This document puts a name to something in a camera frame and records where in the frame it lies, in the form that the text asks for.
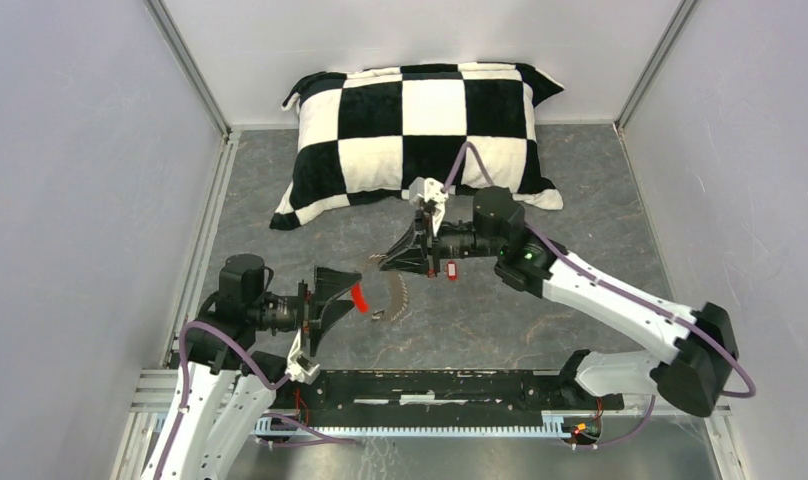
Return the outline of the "metal keyring with red handle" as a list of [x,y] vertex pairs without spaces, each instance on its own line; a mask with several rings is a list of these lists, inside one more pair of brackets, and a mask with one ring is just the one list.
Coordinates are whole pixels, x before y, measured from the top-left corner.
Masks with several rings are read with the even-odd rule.
[[356,311],[373,322],[395,323],[409,306],[409,291],[403,275],[382,271],[383,254],[370,254],[359,268],[361,279],[349,290]]

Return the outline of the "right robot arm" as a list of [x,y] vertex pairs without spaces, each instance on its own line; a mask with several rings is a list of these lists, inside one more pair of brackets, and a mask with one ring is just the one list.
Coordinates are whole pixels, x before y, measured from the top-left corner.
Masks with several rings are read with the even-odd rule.
[[728,312],[708,302],[695,309],[670,302],[596,269],[536,232],[525,209],[502,187],[478,191],[472,219],[444,220],[447,199],[432,179],[418,179],[409,200],[417,208],[407,232],[381,258],[383,271],[433,277],[456,260],[493,257],[510,288],[580,311],[626,335],[640,350],[575,353],[557,382],[560,400],[582,408],[595,397],[659,395],[671,406],[708,417],[739,352]]

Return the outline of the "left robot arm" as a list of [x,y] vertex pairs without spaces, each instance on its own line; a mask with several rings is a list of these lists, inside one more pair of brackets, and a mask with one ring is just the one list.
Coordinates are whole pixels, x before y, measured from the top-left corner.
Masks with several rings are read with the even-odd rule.
[[218,288],[178,337],[178,380],[143,479],[224,479],[256,423],[312,384],[320,341],[355,306],[358,272],[327,267],[293,295],[255,254],[225,260]]

